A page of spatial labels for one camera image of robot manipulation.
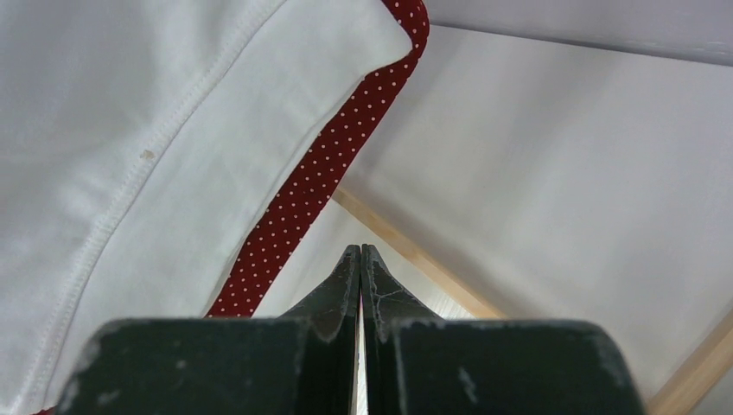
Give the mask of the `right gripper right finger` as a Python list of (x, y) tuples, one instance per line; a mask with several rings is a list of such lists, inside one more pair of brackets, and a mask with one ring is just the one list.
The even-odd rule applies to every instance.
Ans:
[(387, 342), (395, 320), (441, 320), (390, 273), (374, 245), (361, 246), (360, 284), (366, 312), (365, 329), (379, 342)]

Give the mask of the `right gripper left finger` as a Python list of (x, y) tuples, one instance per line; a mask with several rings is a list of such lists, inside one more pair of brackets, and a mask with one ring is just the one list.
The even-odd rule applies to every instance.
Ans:
[(360, 248), (349, 245), (331, 273), (280, 318), (309, 322), (321, 342), (354, 344), (360, 303)]

